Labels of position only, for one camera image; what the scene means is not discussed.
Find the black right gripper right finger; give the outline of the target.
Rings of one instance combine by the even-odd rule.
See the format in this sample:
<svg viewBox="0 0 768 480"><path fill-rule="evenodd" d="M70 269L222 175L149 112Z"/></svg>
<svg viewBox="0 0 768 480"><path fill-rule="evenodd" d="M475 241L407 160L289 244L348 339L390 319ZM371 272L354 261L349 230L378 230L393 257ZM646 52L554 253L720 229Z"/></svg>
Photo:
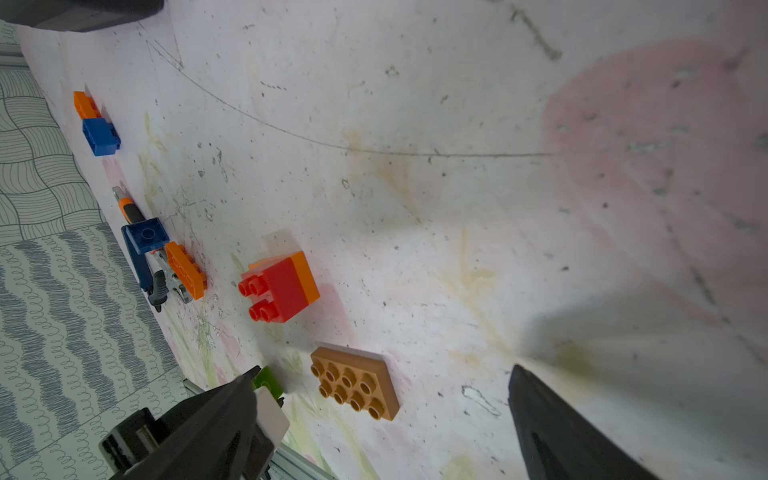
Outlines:
<svg viewBox="0 0 768 480"><path fill-rule="evenodd" d="M531 479L653 479L533 372L517 364L509 407Z"/></svg>

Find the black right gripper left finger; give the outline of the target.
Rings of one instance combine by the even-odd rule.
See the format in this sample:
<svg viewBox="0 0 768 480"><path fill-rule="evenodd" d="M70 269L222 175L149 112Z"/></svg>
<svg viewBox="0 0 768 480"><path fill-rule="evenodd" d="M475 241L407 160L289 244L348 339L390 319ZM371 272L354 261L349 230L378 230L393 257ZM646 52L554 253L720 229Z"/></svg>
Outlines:
<svg viewBox="0 0 768 480"><path fill-rule="evenodd" d="M255 366L160 417L142 408L99 443L114 479L242 479L256 427Z"/></svg>

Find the small green lego brick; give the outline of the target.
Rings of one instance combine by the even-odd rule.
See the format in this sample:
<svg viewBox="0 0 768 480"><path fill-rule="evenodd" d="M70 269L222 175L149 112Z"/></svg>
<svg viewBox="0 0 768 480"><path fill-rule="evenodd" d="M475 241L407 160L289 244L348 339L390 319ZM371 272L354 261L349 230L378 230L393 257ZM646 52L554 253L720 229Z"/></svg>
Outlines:
<svg viewBox="0 0 768 480"><path fill-rule="evenodd" d="M279 405L283 404L284 389L269 366L260 368L257 375L252 379L251 385L254 392L260 388L266 388Z"/></svg>

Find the tan lego plate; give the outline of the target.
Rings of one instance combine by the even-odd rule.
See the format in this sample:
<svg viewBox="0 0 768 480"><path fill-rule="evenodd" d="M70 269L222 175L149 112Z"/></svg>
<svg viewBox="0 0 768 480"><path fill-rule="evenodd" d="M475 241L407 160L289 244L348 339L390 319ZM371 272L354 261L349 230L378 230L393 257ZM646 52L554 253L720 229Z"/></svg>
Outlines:
<svg viewBox="0 0 768 480"><path fill-rule="evenodd" d="M374 420L395 419L400 403L383 360L327 347L317 348L310 358L322 397Z"/></svg>

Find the red lego brick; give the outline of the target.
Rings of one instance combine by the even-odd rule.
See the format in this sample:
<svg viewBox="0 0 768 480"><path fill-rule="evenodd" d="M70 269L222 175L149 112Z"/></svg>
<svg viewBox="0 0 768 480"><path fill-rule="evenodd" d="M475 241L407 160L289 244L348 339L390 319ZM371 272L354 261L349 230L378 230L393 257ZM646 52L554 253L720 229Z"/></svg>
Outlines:
<svg viewBox="0 0 768 480"><path fill-rule="evenodd" d="M255 322L285 323L309 306L293 260L288 256L262 262L241 275L238 290L252 305Z"/></svg>

